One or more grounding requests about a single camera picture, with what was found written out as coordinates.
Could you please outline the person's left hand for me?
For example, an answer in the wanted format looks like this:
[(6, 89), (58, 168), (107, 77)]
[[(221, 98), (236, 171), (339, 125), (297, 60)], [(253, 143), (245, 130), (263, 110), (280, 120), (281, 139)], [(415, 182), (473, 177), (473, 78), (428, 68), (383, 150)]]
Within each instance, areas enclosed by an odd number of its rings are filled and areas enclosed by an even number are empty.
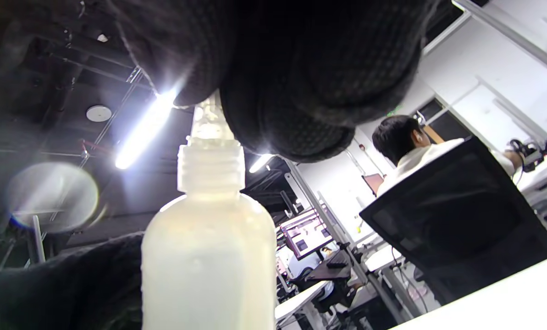
[(140, 330), (143, 237), (0, 269), (0, 330)]

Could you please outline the person's right hand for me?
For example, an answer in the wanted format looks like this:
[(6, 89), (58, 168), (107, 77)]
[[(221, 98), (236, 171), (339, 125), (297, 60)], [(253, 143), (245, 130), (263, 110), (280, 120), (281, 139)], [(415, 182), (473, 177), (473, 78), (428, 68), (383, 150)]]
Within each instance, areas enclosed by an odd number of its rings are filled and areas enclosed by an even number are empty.
[(404, 99), (437, 0), (110, 0), (175, 106), (219, 94), (236, 140), (299, 163), (345, 150)]

